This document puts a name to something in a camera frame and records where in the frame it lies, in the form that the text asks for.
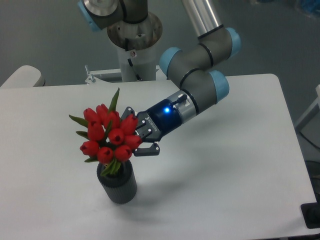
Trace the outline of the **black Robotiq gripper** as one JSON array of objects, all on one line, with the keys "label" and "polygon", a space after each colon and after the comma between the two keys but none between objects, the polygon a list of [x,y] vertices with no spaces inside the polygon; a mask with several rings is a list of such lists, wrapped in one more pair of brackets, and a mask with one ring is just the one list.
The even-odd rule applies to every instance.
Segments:
[{"label": "black Robotiq gripper", "polygon": [[172,106],[172,101],[169,99],[164,99],[141,112],[128,106],[120,117],[121,121],[137,119],[136,131],[146,143],[133,151],[135,157],[158,156],[160,154],[158,141],[183,123],[178,110]]}]

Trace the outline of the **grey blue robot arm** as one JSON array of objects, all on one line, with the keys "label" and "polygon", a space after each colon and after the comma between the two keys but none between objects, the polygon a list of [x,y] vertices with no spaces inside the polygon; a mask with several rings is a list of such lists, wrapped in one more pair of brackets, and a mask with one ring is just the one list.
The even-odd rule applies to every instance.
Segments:
[{"label": "grey blue robot arm", "polygon": [[241,39],[224,27],[210,0],[185,0],[183,6],[195,29],[198,45],[190,52],[168,48],[156,60],[155,46],[163,26],[145,0],[81,0],[78,7],[94,32],[106,30],[117,49],[123,82],[154,81],[160,68],[178,91],[137,113],[136,133],[148,148],[137,157],[159,154],[161,138],[225,98],[226,77],[213,67],[237,54]]}]

